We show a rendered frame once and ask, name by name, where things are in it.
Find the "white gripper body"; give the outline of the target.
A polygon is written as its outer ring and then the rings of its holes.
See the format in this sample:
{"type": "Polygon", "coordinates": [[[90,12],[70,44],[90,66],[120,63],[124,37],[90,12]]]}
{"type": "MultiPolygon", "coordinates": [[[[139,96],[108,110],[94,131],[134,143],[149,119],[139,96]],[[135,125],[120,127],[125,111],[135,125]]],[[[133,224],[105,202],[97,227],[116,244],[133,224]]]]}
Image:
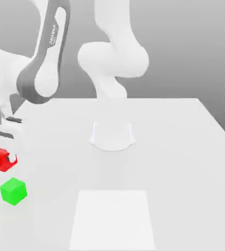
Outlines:
{"type": "Polygon", "coordinates": [[[27,153],[24,130],[19,126],[0,129],[0,148],[15,154],[27,153]]]}

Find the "small green cube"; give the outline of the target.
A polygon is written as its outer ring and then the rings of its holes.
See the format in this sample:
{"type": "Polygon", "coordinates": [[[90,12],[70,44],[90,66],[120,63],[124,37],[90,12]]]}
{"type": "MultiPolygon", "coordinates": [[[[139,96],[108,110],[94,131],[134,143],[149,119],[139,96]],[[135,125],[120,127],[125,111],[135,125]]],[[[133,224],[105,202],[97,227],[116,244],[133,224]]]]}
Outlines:
{"type": "Polygon", "coordinates": [[[2,199],[11,205],[17,205],[27,196],[25,182],[14,177],[0,186],[0,192],[2,199]]]}

